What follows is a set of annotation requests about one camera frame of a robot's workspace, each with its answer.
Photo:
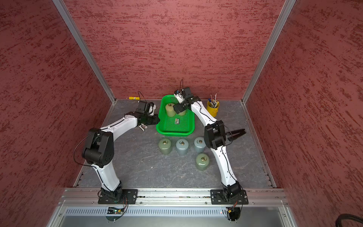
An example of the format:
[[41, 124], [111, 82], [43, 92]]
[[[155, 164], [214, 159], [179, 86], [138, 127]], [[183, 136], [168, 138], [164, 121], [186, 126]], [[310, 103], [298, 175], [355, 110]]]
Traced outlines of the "beige canister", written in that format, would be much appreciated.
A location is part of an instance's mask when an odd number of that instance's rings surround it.
[[174, 117], [176, 115], [176, 112], [174, 110], [174, 104], [168, 103], [165, 105], [165, 111], [168, 117]]
[[187, 110], [184, 110], [184, 111], [180, 112], [178, 115], [179, 116], [184, 116], [186, 114], [186, 112], [187, 112]]

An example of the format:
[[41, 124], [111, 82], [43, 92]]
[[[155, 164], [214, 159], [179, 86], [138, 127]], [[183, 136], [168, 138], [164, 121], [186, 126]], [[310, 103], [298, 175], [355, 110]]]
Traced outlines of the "green canister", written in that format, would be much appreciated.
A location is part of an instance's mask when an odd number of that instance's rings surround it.
[[164, 155], [169, 155], [172, 151], [172, 142], [168, 138], [163, 138], [159, 141], [158, 147]]
[[196, 157], [196, 168], [199, 171], [205, 171], [210, 164], [210, 158], [207, 154], [205, 153], [200, 153], [197, 155]]

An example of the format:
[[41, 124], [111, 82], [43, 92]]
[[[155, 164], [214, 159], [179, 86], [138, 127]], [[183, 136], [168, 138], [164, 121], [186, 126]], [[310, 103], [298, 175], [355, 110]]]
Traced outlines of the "grey canister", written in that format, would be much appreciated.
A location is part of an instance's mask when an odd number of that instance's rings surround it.
[[176, 142], [177, 153], [180, 156], [185, 156], [189, 150], [189, 142], [186, 139], [179, 139]]
[[195, 140], [194, 140], [194, 150], [197, 152], [197, 153], [203, 153], [204, 152], [204, 149], [206, 147], [206, 143], [204, 141], [204, 138], [203, 137], [197, 137]]

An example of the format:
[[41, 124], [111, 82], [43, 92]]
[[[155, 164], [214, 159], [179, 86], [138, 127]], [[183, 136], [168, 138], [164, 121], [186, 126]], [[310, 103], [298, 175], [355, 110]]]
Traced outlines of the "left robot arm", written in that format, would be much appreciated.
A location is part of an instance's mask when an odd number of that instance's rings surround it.
[[129, 112], [108, 126], [89, 130], [82, 158], [95, 170], [101, 182], [100, 203], [120, 203], [125, 198], [122, 183], [112, 164], [115, 140], [131, 129], [157, 125], [159, 122], [160, 119], [155, 113]]

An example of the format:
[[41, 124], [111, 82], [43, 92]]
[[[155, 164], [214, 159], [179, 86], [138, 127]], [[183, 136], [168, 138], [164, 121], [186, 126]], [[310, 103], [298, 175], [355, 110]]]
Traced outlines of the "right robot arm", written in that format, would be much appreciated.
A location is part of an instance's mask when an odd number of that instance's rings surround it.
[[223, 186], [223, 198], [227, 203], [237, 200], [242, 193], [242, 187], [233, 173], [226, 152], [227, 135], [223, 121], [215, 119], [205, 108], [197, 96], [185, 97], [181, 93], [175, 94], [178, 104], [174, 105], [176, 113], [191, 110], [204, 126], [204, 140], [206, 146], [215, 156]]

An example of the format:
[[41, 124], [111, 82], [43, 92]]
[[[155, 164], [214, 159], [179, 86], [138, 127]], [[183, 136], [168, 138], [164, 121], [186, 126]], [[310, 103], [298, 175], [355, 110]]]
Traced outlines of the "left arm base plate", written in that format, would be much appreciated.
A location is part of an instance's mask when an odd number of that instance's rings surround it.
[[135, 204], [138, 196], [137, 189], [122, 189], [121, 191], [110, 192], [101, 189], [98, 195], [98, 204]]

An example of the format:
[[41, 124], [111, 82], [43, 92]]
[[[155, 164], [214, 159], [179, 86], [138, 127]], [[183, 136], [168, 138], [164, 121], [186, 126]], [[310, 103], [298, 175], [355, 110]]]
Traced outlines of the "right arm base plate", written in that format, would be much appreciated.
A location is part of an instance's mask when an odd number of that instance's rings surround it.
[[241, 190], [235, 195], [228, 195], [225, 190], [210, 190], [211, 203], [213, 205], [248, 205], [249, 200], [245, 190]]

